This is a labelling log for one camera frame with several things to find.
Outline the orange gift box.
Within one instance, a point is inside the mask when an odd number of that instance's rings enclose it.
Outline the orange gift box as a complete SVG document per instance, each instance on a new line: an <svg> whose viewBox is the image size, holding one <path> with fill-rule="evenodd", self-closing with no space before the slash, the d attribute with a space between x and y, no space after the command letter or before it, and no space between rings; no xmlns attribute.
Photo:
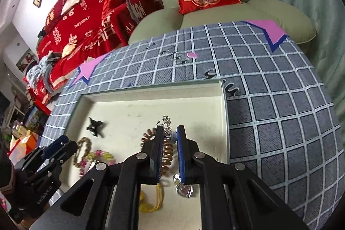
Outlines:
<svg viewBox="0 0 345 230"><path fill-rule="evenodd" d="M12 136L8 156L13 159L22 159L33 151L37 145L38 138L34 134L16 139Z"/></svg>

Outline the red wedding bed cover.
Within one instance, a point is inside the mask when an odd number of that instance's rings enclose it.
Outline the red wedding bed cover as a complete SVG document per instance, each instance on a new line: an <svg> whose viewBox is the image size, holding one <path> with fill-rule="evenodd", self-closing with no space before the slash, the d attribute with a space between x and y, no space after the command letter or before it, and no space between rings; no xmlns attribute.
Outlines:
<svg viewBox="0 0 345 230"><path fill-rule="evenodd" d="M162 8L158 0L130 0L130 4L131 12L126 0L80 0L61 16L36 47L39 59L50 52L61 53L49 75L54 93L46 90L41 79L34 89L27 85L30 97L48 104L75 69L88 60L127 46L137 21Z"/></svg>

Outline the landscape photo box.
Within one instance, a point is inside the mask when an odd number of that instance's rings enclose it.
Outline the landscape photo box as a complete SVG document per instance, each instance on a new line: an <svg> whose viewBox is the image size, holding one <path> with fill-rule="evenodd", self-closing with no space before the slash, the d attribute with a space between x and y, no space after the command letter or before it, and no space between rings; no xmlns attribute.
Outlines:
<svg viewBox="0 0 345 230"><path fill-rule="evenodd" d="M43 110L37 106L31 106L23 119L23 125L31 131L43 131L49 118Z"/></svg>

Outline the green jewelry tray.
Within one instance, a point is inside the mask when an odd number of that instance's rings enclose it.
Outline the green jewelry tray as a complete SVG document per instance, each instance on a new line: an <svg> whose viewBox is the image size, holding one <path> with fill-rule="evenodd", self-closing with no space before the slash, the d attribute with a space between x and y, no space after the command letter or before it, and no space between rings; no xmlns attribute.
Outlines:
<svg viewBox="0 0 345 230"><path fill-rule="evenodd" d="M227 163L225 104L224 86L218 79L87 94L79 98L64 133L73 141L88 137L91 152L110 152L119 163L141 151L142 143L154 138L153 128L163 125L167 116L172 131L183 125L200 151ZM99 137L86 129L89 117L104 123ZM201 229L199 187L194 186L190 199L177 194L172 179L179 171L178 157L176 145L172 146L173 160L161 178L163 205L153 213L140 213L139 229Z"/></svg>

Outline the dark red pillow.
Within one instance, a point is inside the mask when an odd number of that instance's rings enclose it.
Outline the dark red pillow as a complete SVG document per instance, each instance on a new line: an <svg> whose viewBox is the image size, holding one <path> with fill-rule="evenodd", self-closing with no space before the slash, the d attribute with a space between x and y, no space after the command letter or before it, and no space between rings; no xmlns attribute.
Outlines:
<svg viewBox="0 0 345 230"><path fill-rule="evenodd" d="M46 17L45 32L49 34L61 19L63 6L67 0L58 0Z"/></svg>

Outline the grey checkered tablecloth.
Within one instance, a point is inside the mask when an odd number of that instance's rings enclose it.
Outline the grey checkered tablecloth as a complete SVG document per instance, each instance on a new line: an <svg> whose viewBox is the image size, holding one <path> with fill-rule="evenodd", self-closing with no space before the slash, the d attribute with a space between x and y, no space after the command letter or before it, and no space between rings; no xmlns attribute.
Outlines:
<svg viewBox="0 0 345 230"><path fill-rule="evenodd" d="M342 131L332 99L289 38L270 48L257 24L216 23L139 41L107 55L90 80L72 78L40 143L65 130L86 93L170 82L224 82L232 162L244 162L301 217L322 229L344 193Z"/></svg>

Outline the silver pendant keychain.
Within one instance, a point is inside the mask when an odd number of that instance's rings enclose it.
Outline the silver pendant keychain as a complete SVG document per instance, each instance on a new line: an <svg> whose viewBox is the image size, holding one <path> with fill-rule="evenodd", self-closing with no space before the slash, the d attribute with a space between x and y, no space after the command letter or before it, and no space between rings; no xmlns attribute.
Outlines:
<svg viewBox="0 0 345 230"><path fill-rule="evenodd" d="M193 186L182 183L179 174L173 175L172 179L176 188L176 193L181 197L190 199L192 196L192 193L194 192Z"/></svg>

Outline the black hair claw clip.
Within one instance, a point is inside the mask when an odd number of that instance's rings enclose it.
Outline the black hair claw clip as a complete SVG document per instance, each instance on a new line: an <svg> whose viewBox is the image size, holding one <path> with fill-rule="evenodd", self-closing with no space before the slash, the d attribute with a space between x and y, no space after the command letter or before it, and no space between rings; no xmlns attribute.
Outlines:
<svg viewBox="0 0 345 230"><path fill-rule="evenodd" d="M95 119L89 118L89 125L86 130L89 131L94 137L99 137L102 128L104 127L104 122L96 121Z"/></svg>

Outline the grey clothes pile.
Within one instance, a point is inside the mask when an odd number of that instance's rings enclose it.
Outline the grey clothes pile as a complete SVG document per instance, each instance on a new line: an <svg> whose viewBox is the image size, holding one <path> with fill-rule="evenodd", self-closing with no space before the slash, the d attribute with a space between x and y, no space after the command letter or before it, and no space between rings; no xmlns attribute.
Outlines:
<svg viewBox="0 0 345 230"><path fill-rule="evenodd" d="M42 57L38 64L29 68L26 72L26 80L30 88L37 87L38 82L42 79L43 85L49 93L54 93L53 86L49 82L54 65L61 59L61 53L50 52Z"/></svg>

